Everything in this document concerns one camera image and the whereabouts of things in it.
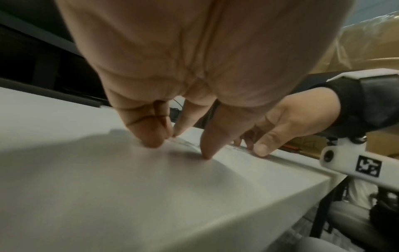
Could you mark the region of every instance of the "white table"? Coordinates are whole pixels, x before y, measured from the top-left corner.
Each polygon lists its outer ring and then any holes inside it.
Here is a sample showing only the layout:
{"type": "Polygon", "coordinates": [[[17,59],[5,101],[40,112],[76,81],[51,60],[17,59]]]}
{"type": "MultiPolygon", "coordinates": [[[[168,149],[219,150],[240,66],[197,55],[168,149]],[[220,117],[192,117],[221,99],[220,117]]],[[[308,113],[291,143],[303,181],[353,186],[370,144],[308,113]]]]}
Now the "white table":
{"type": "Polygon", "coordinates": [[[345,178],[283,151],[201,160],[200,129],[157,150],[121,130],[111,108],[0,88],[0,251],[257,252],[345,178]]]}

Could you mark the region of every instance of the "white tabletop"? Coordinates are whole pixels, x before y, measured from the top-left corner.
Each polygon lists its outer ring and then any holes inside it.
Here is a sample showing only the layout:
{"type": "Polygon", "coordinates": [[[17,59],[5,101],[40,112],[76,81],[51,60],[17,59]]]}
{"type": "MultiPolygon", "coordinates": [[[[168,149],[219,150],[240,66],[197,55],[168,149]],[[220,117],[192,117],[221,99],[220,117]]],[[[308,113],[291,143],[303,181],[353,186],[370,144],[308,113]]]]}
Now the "white tabletop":
{"type": "Polygon", "coordinates": [[[147,149],[111,108],[4,88],[0,120],[0,251],[260,251],[345,177],[283,151],[205,161],[195,128],[147,149]]]}

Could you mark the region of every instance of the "cable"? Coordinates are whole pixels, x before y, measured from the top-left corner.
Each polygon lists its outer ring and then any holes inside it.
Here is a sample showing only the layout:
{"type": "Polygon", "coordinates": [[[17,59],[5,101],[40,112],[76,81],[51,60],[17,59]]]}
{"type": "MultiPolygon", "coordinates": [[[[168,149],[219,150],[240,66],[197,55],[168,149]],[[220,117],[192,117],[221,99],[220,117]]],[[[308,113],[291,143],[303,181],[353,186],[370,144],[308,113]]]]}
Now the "cable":
{"type": "Polygon", "coordinates": [[[178,102],[178,101],[176,101],[175,99],[173,99],[175,102],[177,102],[177,104],[179,104],[180,105],[180,107],[182,107],[182,109],[183,109],[183,106],[178,102]]]}

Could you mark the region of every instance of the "human hand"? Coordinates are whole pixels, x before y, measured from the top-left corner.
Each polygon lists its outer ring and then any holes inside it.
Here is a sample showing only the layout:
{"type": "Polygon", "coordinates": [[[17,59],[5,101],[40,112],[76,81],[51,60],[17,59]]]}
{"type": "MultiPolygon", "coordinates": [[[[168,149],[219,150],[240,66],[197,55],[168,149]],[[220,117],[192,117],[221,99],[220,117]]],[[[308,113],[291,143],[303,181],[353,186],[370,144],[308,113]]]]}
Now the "human hand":
{"type": "Polygon", "coordinates": [[[149,147],[193,126],[218,98],[204,157],[297,85],[353,0],[56,0],[111,105],[149,147]],[[186,98],[174,133],[168,101],[186,98]]]}
{"type": "Polygon", "coordinates": [[[248,149],[264,157],[294,137],[327,129],[341,111],[337,94],[329,88],[315,88],[286,96],[255,126],[234,141],[243,139],[248,149]]]}

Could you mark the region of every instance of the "floor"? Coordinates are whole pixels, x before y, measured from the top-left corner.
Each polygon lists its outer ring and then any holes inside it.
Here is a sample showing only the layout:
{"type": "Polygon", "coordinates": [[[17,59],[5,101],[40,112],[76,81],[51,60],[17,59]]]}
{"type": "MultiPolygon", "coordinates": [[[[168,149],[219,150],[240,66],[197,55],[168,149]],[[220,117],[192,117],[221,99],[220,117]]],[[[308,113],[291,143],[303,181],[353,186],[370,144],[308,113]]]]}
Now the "floor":
{"type": "MultiPolygon", "coordinates": [[[[287,230],[280,238],[272,243],[264,252],[292,252],[293,245],[302,237],[309,236],[312,229],[313,219],[316,215],[317,207],[313,207],[305,214],[294,226],[287,230]]],[[[324,231],[321,239],[333,243],[350,252],[363,252],[364,250],[353,245],[349,238],[345,237],[338,230],[333,230],[331,234],[324,231]]]]}

